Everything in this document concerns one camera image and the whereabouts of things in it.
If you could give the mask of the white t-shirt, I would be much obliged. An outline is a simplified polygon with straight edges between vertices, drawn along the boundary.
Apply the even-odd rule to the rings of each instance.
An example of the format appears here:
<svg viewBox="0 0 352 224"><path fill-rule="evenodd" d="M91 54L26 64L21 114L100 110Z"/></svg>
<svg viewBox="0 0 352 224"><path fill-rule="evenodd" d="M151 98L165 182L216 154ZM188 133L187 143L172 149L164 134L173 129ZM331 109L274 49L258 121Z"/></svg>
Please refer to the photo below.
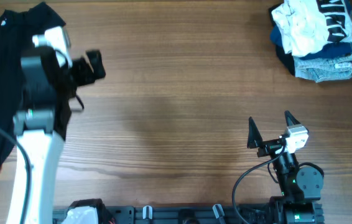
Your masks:
<svg viewBox="0 0 352 224"><path fill-rule="evenodd" d="M271 11L285 53L315 54L327 44L352 42L352 18L344 0L285 0Z"/></svg>

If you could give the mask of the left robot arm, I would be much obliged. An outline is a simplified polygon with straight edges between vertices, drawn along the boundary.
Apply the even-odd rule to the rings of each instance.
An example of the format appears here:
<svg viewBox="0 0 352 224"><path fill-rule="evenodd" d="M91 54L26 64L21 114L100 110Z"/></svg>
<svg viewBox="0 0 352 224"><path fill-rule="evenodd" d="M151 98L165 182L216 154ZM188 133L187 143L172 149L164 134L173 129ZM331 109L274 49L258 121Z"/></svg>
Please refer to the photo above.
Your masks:
<svg viewBox="0 0 352 224"><path fill-rule="evenodd" d="M77 89L106 76L99 50L60 65L53 47L26 50L19 109L13 116L17 165L7 223L51 223L55 179Z"/></svg>

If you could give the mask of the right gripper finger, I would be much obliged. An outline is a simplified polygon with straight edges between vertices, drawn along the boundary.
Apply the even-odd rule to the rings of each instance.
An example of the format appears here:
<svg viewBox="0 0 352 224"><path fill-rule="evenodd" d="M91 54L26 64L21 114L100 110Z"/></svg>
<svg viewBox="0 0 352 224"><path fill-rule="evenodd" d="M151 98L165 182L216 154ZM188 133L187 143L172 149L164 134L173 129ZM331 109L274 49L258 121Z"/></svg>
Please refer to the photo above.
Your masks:
<svg viewBox="0 0 352 224"><path fill-rule="evenodd" d="M285 115L285 121L287 126L293 126L293 125L298 125L301 124L300 121L298 121L289 110L286 110L284 112Z"/></svg>
<svg viewBox="0 0 352 224"><path fill-rule="evenodd" d="M255 148L261 147L263 143L262 136L252 117L249 117L248 125L249 125L249 133L248 133L247 148L255 149Z"/></svg>

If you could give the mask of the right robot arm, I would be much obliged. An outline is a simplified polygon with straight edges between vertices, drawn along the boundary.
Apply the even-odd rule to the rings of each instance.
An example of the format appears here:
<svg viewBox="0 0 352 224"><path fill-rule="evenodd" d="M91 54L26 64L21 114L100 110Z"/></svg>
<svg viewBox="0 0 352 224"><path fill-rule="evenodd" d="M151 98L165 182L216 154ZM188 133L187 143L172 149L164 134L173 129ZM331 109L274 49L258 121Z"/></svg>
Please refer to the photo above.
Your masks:
<svg viewBox="0 0 352 224"><path fill-rule="evenodd" d="M257 149L258 157L269 157L279 184L281 196L256 208L246 208L253 223L322 223L321 199L325 173L319 166L299 163L295 153L308 140L309 130L289 111L285 113L286 129L277 139L265 141L253 118L249 118L247 147Z"/></svg>

